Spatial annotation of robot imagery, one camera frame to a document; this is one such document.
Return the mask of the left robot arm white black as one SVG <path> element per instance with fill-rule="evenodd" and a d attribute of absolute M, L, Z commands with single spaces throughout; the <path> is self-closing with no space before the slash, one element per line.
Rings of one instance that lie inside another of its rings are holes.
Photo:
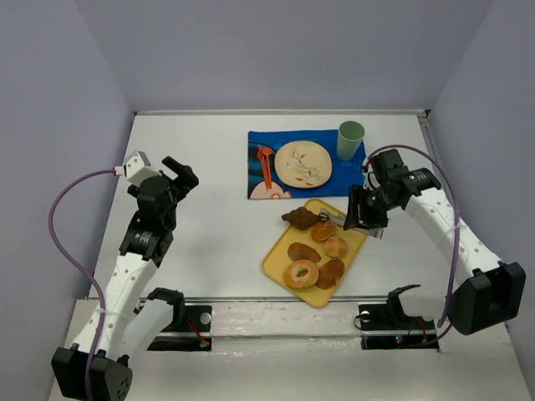
<path fill-rule="evenodd" d="M 137 202 L 119 247 L 106 287 L 91 280 L 99 304 L 67 347 L 55 351 L 51 365 L 61 394 L 74 400 L 124 400 L 130 391 L 133 359 L 166 327 L 183 321 L 181 292 L 157 287 L 139 304 L 140 294 L 155 275 L 173 242 L 176 207 L 199 180 L 188 165 L 170 156 L 161 163 L 172 179 L 155 169 L 142 151 L 129 155 L 110 174 L 129 182 Z"/>

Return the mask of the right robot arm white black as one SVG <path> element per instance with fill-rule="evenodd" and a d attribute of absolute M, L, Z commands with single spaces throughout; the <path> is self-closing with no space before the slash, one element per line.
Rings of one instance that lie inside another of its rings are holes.
<path fill-rule="evenodd" d="M 390 319 L 423 317 L 439 326 L 449 323 L 463 335 L 512 320 L 519 312 L 526 272 L 491 251 L 465 224 L 444 171 L 410 170 L 401 148 L 381 147 L 363 161 L 361 170 L 374 179 L 350 187 L 342 227 L 380 239 L 389 212 L 400 208 L 451 265 L 444 296 L 426 297 L 417 283 L 392 290 L 386 302 Z"/>

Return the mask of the sesame glazed bun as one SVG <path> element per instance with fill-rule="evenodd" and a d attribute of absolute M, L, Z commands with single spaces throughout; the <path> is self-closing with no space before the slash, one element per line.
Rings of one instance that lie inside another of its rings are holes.
<path fill-rule="evenodd" d="M 336 227 L 337 225 L 332 221 L 320 221 L 313 226 L 310 234 L 314 241 L 324 242 L 335 234 Z"/>

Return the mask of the silver metal tongs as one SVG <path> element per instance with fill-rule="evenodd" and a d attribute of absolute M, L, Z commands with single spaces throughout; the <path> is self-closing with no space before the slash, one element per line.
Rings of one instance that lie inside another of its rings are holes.
<path fill-rule="evenodd" d="M 319 220 L 322 222 L 331 221 L 337 226 L 342 227 L 345 231 L 353 230 L 371 236 L 375 239 L 381 240 L 384 235 L 383 228 L 370 228 L 360 223 L 359 221 L 352 222 L 348 217 L 335 215 L 325 208 L 321 208 L 318 214 Z"/>

